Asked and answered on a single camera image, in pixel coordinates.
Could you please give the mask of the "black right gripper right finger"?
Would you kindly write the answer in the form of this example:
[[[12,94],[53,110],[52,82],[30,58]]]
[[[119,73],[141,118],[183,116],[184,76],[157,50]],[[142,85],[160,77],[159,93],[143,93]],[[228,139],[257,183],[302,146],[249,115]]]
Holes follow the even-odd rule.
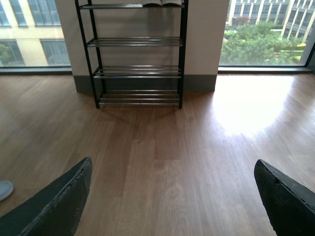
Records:
[[[278,236],[315,234],[315,193],[259,159],[254,178],[270,223]]]

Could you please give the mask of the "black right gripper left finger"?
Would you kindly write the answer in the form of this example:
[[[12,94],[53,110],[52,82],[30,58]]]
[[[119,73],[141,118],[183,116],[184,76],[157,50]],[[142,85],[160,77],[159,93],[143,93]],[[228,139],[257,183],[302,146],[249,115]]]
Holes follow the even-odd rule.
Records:
[[[2,236],[73,236],[89,195],[92,161],[84,158],[0,218]]]

